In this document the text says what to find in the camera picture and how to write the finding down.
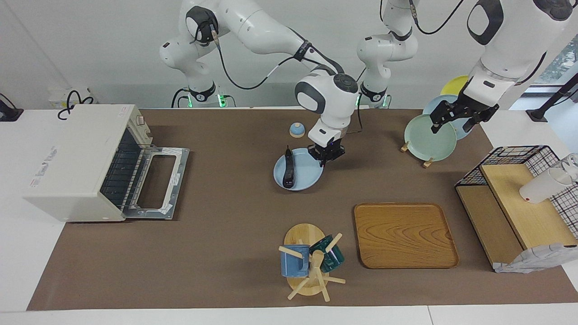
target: power outlet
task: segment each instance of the power outlet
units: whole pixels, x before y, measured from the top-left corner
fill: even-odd
[[[68,94],[70,94],[70,92],[72,90],[77,90],[80,93],[80,97],[82,99],[85,99],[87,97],[93,97],[94,98],[94,95],[92,95],[90,93],[90,89],[88,89],[88,88],[55,89],[55,90],[50,90],[50,97],[48,98],[50,105],[52,105],[52,107],[54,109],[66,108],[66,99],[68,99]],[[76,94],[72,94],[70,104],[71,104],[71,106],[76,105],[76,104],[80,104],[80,102],[78,100],[78,96]]]

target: plate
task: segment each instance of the plate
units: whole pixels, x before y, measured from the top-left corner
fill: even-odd
[[[438,104],[441,103],[442,101],[447,101],[449,103],[453,103],[455,102],[455,100],[458,99],[457,95],[440,95],[437,96],[436,98],[432,99],[424,108],[424,112],[423,114],[431,114],[434,109],[436,107],[438,107]],[[466,124],[466,122],[468,121],[468,118],[463,118],[463,119],[457,119],[455,121],[451,121],[450,124],[454,127],[456,136],[458,140],[464,139],[466,136],[468,136],[468,134],[470,134],[470,132],[472,132],[472,130],[470,130],[470,132],[466,132],[464,131],[464,124]]]
[[[440,161],[449,157],[455,150],[458,142],[456,133],[451,124],[444,124],[437,134],[431,130],[433,123],[429,115],[416,116],[405,128],[405,142],[407,148],[417,158],[428,161]]]
[[[293,149],[293,160],[295,168],[295,185],[289,191],[302,191],[313,186],[323,173],[323,167],[319,166],[319,161],[315,160],[307,148]],[[277,185],[283,187],[283,176],[285,175],[285,155],[281,156],[273,168],[273,178]]]
[[[440,95],[457,95],[468,82],[469,76],[459,76],[451,79],[442,88]]]

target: wooden peg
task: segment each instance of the wooden peg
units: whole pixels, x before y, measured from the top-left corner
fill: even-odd
[[[303,281],[301,281],[301,283],[295,288],[295,290],[293,290],[289,296],[287,296],[287,299],[291,300],[293,299],[293,297],[295,297],[297,295],[297,293],[299,293],[299,290],[301,290],[303,288],[303,286],[309,281],[309,278],[305,278],[303,279]]]
[[[341,283],[343,285],[345,284],[345,279],[333,278],[331,276],[324,276],[323,279],[329,282]]]
[[[409,141],[407,141],[407,142],[403,145],[403,147],[401,147],[401,149],[400,149],[401,152],[407,152],[407,151],[409,150],[408,147],[409,147]]]
[[[424,168],[429,168],[429,166],[431,166],[433,162],[434,159],[430,158],[428,161],[424,162]]]
[[[292,250],[292,249],[289,249],[289,248],[287,248],[287,247],[285,247],[285,246],[279,246],[279,251],[280,251],[280,252],[283,252],[283,253],[285,253],[285,254],[289,254],[289,255],[291,255],[291,256],[295,256],[295,257],[297,257],[297,258],[303,259],[303,254],[301,254],[300,252],[296,252],[296,251],[294,251],[294,250]]]
[[[317,280],[319,281],[319,285],[321,286],[321,292],[323,293],[323,300],[325,302],[329,302],[329,292],[327,292],[327,287],[325,286],[325,281],[323,280],[323,274],[321,273],[321,269],[319,267],[315,268],[315,273],[317,274]]]
[[[337,234],[337,236],[335,236],[335,238],[329,243],[329,245],[327,246],[327,248],[325,248],[325,252],[329,253],[332,249],[333,246],[337,245],[337,242],[341,239],[343,235],[340,233]]]
[[[325,254],[323,254],[322,251],[320,250],[316,250],[315,252],[313,252],[313,265],[312,268],[318,268],[321,266],[321,263],[323,263],[323,258],[325,257]]]

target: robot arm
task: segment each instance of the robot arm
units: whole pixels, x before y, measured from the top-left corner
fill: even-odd
[[[215,106],[219,98],[217,86],[209,75],[209,68],[197,59],[210,53],[215,45],[202,47],[190,44],[190,34],[181,34],[161,46],[160,55],[170,68],[180,70],[187,78],[189,99],[195,107]]]
[[[339,64],[320,53],[298,33],[271,18],[253,0],[184,0],[181,8],[183,17],[185,25],[179,28],[181,37],[191,44],[179,42],[177,45],[194,46],[197,51],[188,55],[186,69],[177,68],[191,76],[187,76],[189,85],[196,83],[201,76],[200,71],[204,71],[202,64],[192,62],[192,59],[196,61],[215,47],[220,52],[219,38],[229,32],[253,53],[289,54],[311,71],[295,87],[299,104],[321,115],[308,135],[315,143],[310,153],[322,165],[344,153],[340,140],[345,136],[354,112],[358,87],[351,76],[343,73]],[[187,54],[194,52],[190,49],[177,51],[176,48],[170,52],[173,57],[178,57],[175,53],[181,51]]]
[[[486,50],[454,103],[442,101],[431,113],[432,131],[460,118],[468,132],[487,122],[499,109],[498,101],[546,54],[564,30],[572,6],[568,0],[479,0],[468,18],[471,36]],[[476,22],[486,22],[476,26]]]
[[[414,0],[414,3],[417,5],[419,0]],[[385,100],[391,77],[390,69],[384,65],[408,60],[417,53],[409,0],[388,0],[381,14],[389,34],[366,37],[357,45],[357,56],[366,66],[361,92],[375,107],[381,106]]]

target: window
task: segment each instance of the window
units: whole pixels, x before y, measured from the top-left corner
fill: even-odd
[[[578,72],[578,35],[564,47],[546,70],[534,81],[537,85],[562,85]]]

